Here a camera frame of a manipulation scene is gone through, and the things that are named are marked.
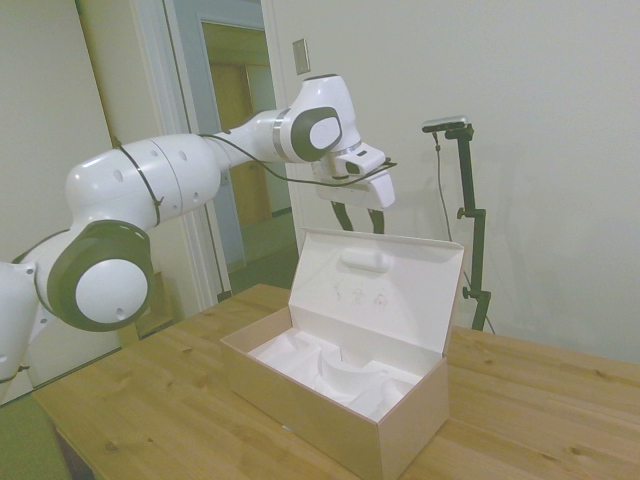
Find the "foam insert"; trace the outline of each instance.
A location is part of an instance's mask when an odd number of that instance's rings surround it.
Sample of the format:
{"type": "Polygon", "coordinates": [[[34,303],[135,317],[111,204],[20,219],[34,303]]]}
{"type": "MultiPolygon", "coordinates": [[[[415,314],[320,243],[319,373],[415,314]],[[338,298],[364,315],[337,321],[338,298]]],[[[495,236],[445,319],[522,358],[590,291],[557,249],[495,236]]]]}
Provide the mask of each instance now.
{"type": "Polygon", "coordinates": [[[249,355],[376,422],[422,378],[374,359],[354,357],[337,345],[295,328],[249,355]]]}

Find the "wire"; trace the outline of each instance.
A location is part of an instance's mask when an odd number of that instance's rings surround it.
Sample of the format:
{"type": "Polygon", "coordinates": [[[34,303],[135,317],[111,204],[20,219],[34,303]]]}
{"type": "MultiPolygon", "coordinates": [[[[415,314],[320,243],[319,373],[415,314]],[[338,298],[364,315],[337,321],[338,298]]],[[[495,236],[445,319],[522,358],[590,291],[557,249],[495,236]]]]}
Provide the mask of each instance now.
{"type": "Polygon", "coordinates": [[[245,154],[247,157],[249,157],[254,162],[257,162],[262,168],[264,168],[267,172],[269,172],[274,177],[279,178],[280,180],[284,180],[286,182],[292,182],[292,183],[306,183],[306,184],[309,184],[309,185],[320,185],[320,186],[323,186],[323,187],[347,187],[349,185],[353,185],[355,183],[361,182],[362,180],[365,180],[365,179],[367,179],[369,177],[377,175],[380,172],[384,172],[385,170],[389,170],[390,168],[393,168],[396,165],[398,165],[397,163],[393,163],[390,158],[387,158],[387,161],[384,162],[380,167],[376,168],[375,170],[367,173],[366,175],[358,177],[355,180],[350,180],[348,182],[342,182],[342,183],[325,183],[325,182],[316,182],[314,180],[299,180],[297,178],[288,178],[288,177],[283,177],[282,175],[277,174],[276,172],[271,170],[269,167],[267,167],[266,162],[264,162],[262,160],[258,160],[255,156],[251,155],[249,152],[247,152],[243,148],[239,147],[235,143],[227,140],[226,138],[218,137],[217,135],[209,135],[209,134],[206,134],[206,133],[201,133],[199,135],[201,137],[213,138],[215,140],[219,140],[221,142],[224,142],[227,145],[231,145],[233,148],[235,148],[239,152],[245,154]]]}
{"type": "MultiPolygon", "coordinates": [[[[453,239],[451,237],[451,225],[449,224],[449,214],[447,213],[447,204],[444,201],[444,195],[442,194],[442,179],[440,176],[440,143],[438,142],[438,134],[436,132],[432,132],[433,134],[433,139],[436,141],[436,155],[438,156],[438,191],[440,192],[440,201],[442,202],[442,210],[444,211],[444,219],[447,223],[447,236],[449,237],[449,241],[453,242],[453,239]]],[[[469,286],[469,288],[471,288],[471,280],[469,280],[469,275],[467,275],[466,271],[463,271],[464,273],[464,278],[467,280],[467,285],[469,286]]],[[[493,325],[491,324],[491,320],[489,320],[489,316],[485,315],[484,317],[487,320],[487,323],[489,324],[489,328],[491,328],[491,331],[493,332],[493,334],[495,335],[496,331],[493,329],[493,325]]]]}

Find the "cardboard box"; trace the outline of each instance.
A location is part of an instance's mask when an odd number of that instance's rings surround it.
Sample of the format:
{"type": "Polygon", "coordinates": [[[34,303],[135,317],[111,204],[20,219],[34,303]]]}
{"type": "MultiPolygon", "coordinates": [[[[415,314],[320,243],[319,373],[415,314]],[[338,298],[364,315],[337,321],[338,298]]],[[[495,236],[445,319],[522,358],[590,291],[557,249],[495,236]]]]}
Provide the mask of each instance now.
{"type": "Polygon", "coordinates": [[[462,246],[308,230],[288,308],[222,340],[231,388],[365,480],[395,480],[449,416],[462,246]]]}

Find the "light switch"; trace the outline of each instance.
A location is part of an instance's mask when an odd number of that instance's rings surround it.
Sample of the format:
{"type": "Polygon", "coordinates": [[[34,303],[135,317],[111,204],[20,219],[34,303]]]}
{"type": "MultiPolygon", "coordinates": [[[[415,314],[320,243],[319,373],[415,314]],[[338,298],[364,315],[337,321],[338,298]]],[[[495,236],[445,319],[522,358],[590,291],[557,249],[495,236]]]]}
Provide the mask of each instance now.
{"type": "Polygon", "coordinates": [[[311,71],[306,38],[301,38],[300,40],[293,42],[293,58],[296,62],[296,72],[298,75],[311,71]]]}

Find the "wood grain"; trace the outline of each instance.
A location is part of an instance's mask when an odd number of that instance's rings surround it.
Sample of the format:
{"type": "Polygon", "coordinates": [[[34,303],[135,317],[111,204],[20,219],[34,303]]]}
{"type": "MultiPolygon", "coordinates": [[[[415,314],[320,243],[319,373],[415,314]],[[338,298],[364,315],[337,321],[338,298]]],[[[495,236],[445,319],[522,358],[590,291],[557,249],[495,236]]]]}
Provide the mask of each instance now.
{"type": "MultiPolygon", "coordinates": [[[[257,286],[34,395],[104,479],[355,479],[229,389],[220,338],[257,286]]],[[[640,478],[640,366],[454,328],[451,418],[402,479],[640,478]]]]}

